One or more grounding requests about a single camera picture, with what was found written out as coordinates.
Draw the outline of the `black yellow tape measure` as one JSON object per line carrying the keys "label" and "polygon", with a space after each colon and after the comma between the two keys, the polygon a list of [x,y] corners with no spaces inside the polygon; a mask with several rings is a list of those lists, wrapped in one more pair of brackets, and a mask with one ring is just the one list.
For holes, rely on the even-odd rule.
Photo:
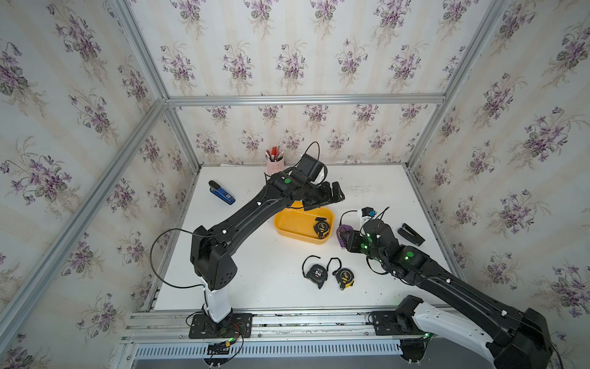
{"label": "black yellow tape measure", "polygon": [[313,230],[316,233],[318,239],[324,239],[329,235],[331,226],[327,221],[327,218],[317,217],[316,223],[313,226]]}
{"label": "black yellow tape measure", "polygon": [[336,268],[332,271],[332,275],[335,277],[341,291],[350,288],[354,284],[354,273],[343,266],[342,261],[339,258],[331,258],[327,264],[327,270],[330,271],[332,264],[336,263]]}

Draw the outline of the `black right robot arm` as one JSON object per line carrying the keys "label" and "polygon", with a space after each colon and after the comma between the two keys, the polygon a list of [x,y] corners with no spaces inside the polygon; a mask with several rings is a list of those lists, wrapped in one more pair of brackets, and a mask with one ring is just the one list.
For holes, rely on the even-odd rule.
{"label": "black right robot arm", "polygon": [[496,368],[547,368],[556,353],[543,315],[511,307],[456,278],[427,253],[400,244],[392,228],[370,219],[359,231],[338,228],[341,247],[377,261],[383,275],[417,287],[454,309],[442,311],[413,295],[393,311],[377,311],[370,322],[377,335],[433,335],[463,346]]}

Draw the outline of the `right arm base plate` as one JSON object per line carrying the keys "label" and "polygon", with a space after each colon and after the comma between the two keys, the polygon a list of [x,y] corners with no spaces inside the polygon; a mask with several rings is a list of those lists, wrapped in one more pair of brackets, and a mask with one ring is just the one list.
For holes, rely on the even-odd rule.
{"label": "right arm base plate", "polygon": [[427,333],[413,322],[412,318],[399,314],[397,311],[373,311],[367,316],[376,336],[420,336]]}

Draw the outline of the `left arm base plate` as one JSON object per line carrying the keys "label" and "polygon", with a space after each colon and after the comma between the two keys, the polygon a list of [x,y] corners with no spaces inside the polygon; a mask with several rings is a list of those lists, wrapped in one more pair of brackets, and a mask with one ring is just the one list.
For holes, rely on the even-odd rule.
{"label": "left arm base plate", "polygon": [[190,339],[250,338],[253,317],[252,314],[230,313],[224,320],[215,323],[208,315],[200,311],[189,315],[185,323],[189,327]]}

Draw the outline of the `purple tape measure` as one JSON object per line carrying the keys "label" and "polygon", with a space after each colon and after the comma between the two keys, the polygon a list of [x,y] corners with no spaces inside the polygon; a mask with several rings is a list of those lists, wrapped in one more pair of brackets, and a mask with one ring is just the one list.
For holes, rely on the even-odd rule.
{"label": "purple tape measure", "polygon": [[349,215],[349,214],[357,215],[357,210],[348,210],[348,211],[345,211],[344,213],[342,213],[342,215],[339,219],[338,228],[336,230],[337,240],[339,242],[340,247],[343,249],[347,249],[350,236],[354,232],[353,226],[351,226],[349,224],[344,224],[344,216]]}

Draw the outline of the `black grey tape measure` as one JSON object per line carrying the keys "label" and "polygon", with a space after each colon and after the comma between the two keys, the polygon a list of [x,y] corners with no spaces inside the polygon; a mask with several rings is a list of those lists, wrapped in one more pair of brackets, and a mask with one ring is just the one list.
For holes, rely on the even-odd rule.
{"label": "black grey tape measure", "polygon": [[319,289],[324,287],[325,282],[328,279],[328,271],[321,264],[313,264],[309,268],[306,268],[306,264],[311,259],[320,259],[319,256],[310,255],[304,259],[302,263],[302,275],[308,281],[313,282]]}

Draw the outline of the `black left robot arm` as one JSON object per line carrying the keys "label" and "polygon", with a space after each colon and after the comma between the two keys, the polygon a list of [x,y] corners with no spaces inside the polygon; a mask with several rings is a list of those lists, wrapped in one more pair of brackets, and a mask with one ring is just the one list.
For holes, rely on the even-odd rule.
{"label": "black left robot arm", "polygon": [[206,316],[219,324],[232,315],[227,286],[238,272],[233,255],[262,224],[296,201],[308,212],[344,199],[337,181],[314,184],[311,178],[291,168],[271,175],[261,191],[230,218],[210,229],[195,229],[190,262],[205,283]]}

